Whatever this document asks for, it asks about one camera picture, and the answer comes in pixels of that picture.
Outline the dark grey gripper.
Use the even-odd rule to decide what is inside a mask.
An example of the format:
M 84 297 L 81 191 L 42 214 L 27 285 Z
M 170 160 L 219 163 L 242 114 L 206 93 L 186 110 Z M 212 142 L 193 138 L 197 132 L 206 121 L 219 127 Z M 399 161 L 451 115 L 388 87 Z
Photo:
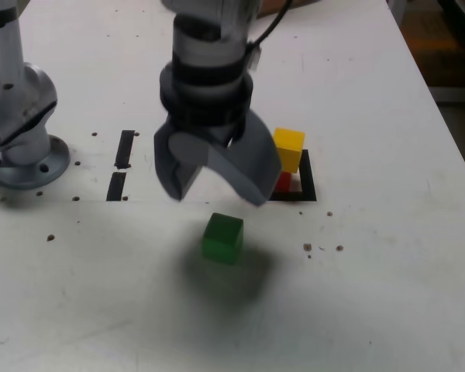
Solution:
M 243 131 L 234 132 L 234 125 L 165 122 L 154 135 L 154 163 L 167 194 L 181 201 L 206 167 L 247 202 L 266 203 L 282 170 L 270 131 L 255 112 L 248 112 Z

